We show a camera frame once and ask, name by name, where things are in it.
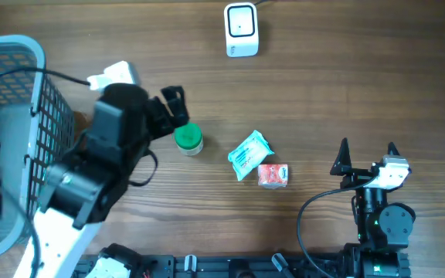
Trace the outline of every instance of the wall charger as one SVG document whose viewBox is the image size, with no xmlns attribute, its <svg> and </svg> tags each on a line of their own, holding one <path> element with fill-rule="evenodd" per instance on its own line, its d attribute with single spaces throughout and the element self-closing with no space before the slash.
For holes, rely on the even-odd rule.
<svg viewBox="0 0 445 278">
<path fill-rule="evenodd" d="M 253 3 L 233 3 L 224 9 L 226 54 L 229 57 L 254 56 L 259 51 L 259 28 Z"/>
</svg>

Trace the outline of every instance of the small box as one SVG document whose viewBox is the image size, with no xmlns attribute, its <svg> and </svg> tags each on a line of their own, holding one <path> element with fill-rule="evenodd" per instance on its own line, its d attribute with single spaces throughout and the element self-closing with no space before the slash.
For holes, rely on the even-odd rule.
<svg viewBox="0 0 445 278">
<path fill-rule="evenodd" d="M 258 167 L 259 185 L 275 189 L 286 187 L 289 171 L 287 164 L 261 164 Z"/>
</svg>

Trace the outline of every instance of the green cap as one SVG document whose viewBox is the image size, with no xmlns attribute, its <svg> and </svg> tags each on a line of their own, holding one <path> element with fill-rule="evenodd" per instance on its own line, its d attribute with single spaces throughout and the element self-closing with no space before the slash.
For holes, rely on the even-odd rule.
<svg viewBox="0 0 445 278">
<path fill-rule="evenodd" d="M 182 149 L 192 150 L 199 146 L 201 141 L 202 131 L 194 123 L 187 123 L 175 130 L 175 142 Z"/>
</svg>

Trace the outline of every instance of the mesh basket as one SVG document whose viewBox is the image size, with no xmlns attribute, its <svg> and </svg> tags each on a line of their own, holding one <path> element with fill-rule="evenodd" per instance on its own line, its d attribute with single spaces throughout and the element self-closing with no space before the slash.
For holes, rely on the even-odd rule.
<svg viewBox="0 0 445 278">
<path fill-rule="evenodd" d="M 26 36 L 0 36 L 0 72 L 45 68 L 42 47 Z M 0 182 L 33 217 L 46 167 L 73 144 L 73 112 L 42 73 L 0 78 Z M 0 196 L 0 255 L 28 236 L 22 217 Z"/>
</svg>

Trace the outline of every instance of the wooden table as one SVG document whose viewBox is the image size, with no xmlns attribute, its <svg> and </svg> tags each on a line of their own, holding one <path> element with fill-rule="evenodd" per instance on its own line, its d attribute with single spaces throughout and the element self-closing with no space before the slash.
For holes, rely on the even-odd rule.
<svg viewBox="0 0 445 278">
<path fill-rule="evenodd" d="M 120 60 L 135 64 L 152 95 L 183 85 L 201 154 L 182 156 L 170 137 L 152 144 L 160 160 L 145 188 L 130 188 L 87 253 L 117 242 L 143 254 L 298 252 L 297 211 L 339 187 L 329 176 L 343 137 L 366 168 L 394 141 L 413 174 L 389 194 L 417 212 L 413 277 L 445 277 L 445 4 L 278 2 L 259 7 L 260 51 L 225 54 L 224 3 L 0 7 L 0 35 L 37 39 L 48 68 L 85 78 Z M 96 93 L 54 79 L 88 115 Z M 280 190 L 237 182 L 227 154 L 259 130 L 290 165 Z M 132 178 L 152 169 L 144 159 Z M 304 215 L 312 251 L 356 242 L 351 193 L 315 202 Z M 0 257 L 11 276 L 22 248 Z"/>
</svg>

